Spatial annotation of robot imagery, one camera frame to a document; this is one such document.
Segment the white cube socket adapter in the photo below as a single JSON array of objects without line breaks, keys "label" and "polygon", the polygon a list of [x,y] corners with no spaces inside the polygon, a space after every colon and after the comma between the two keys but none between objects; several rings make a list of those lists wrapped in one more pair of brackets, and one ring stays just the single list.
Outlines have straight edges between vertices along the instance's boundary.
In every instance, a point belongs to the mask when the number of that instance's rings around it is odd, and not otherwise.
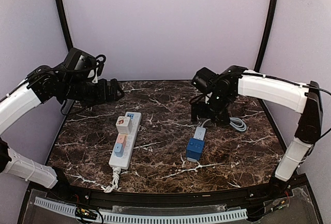
[{"label": "white cube socket adapter", "polygon": [[118,133],[128,135],[132,131],[132,121],[128,116],[119,116],[116,121]]}]

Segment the dark blue cube socket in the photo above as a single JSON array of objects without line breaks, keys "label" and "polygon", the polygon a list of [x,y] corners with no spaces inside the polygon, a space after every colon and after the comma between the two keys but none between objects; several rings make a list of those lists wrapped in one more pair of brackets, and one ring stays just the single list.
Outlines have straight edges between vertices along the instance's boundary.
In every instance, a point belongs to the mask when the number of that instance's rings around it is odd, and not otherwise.
[{"label": "dark blue cube socket", "polygon": [[200,160],[205,142],[203,140],[190,138],[186,147],[186,157],[193,160]]}]

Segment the white multicolour power strip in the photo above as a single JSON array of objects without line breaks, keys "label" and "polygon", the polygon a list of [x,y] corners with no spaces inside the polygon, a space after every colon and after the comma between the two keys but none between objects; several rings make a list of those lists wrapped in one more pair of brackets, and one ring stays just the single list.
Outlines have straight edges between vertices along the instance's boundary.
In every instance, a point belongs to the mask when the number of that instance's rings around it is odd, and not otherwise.
[{"label": "white multicolour power strip", "polygon": [[129,168],[134,144],[140,127],[142,114],[140,112],[126,112],[116,121],[118,135],[109,160],[111,168]]}]

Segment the pink plug adapter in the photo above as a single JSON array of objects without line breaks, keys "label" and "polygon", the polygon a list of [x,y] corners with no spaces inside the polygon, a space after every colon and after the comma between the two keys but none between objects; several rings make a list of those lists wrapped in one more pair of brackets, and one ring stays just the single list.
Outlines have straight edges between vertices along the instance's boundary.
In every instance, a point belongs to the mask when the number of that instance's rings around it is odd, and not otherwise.
[{"label": "pink plug adapter", "polygon": [[127,140],[127,136],[124,135],[124,134],[119,134],[117,136],[117,139],[116,139],[116,143],[119,143],[119,144],[122,144],[123,146],[125,146],[126,144],[126,140]]}]

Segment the light blue plug adapter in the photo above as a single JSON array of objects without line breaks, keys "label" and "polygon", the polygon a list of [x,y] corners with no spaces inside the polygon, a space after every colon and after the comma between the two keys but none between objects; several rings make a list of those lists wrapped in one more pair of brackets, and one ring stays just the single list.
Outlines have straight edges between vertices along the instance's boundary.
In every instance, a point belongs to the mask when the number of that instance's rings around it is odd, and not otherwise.
[{"label": "light blue plug adapter", "polygon": [[113,152],[114,152],[116,157],[122,157],[123,153],[124,153],[123,144],[122,143],[115,143]]}]

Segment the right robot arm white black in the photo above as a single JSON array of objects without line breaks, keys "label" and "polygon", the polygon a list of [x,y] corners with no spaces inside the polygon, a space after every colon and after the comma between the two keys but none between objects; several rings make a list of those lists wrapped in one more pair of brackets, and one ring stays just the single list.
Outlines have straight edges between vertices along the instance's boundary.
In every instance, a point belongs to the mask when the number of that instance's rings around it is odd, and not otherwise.
[{"label": "right robot arm white black", "polygon": [[297,83],[233,65],[221,74],[203,67],[196,72],[191,84],[200,92],[190,101],[193,122],[206,118],[218,125],[228,125],[227,108],[238,96],[269,101],[300,114],[293,141],[274,172],[279,181],[287,182],[324,136],[322,89],[314,81]]}]

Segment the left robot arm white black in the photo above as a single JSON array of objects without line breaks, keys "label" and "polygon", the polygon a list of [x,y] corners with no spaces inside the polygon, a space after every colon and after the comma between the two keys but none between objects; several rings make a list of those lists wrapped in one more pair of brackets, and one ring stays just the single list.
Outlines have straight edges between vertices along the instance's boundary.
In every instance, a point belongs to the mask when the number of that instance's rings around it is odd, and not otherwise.
[{"label": "left robot arm white black", "polygon": [[[30,110],[55,97],[59,103],[79,101],[87,108],[118,101],[125,93],[116,79],[99,79],[98,70],[83,69],[71,72],[40,66],[31,72],[11,93],[1,100],[1,133]],[[65,179],[57,169],[28,159],[5,141],[1,141],[1,172],[54,188]]]}]

